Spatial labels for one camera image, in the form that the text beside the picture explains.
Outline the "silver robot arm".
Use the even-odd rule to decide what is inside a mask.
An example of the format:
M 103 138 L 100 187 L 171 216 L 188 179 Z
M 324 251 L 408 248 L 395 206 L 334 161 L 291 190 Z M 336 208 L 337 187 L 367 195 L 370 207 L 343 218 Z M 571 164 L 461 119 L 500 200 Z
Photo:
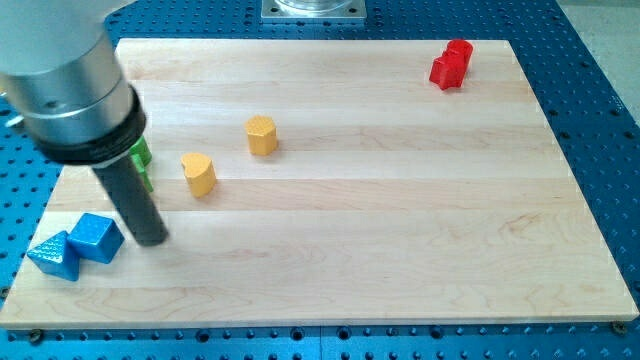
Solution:
M 128 0 L 1 0 L 1 88 L 38 149 L 62 164 L 123 156 L 146 123 L 104 25 Z

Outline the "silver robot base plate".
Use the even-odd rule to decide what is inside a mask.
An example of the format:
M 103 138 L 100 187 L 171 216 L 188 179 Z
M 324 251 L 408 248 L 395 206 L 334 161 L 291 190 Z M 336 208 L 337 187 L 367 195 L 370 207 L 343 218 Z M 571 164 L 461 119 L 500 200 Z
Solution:
M 262 0 L 263 21 L 364 21 L 365 0 Z

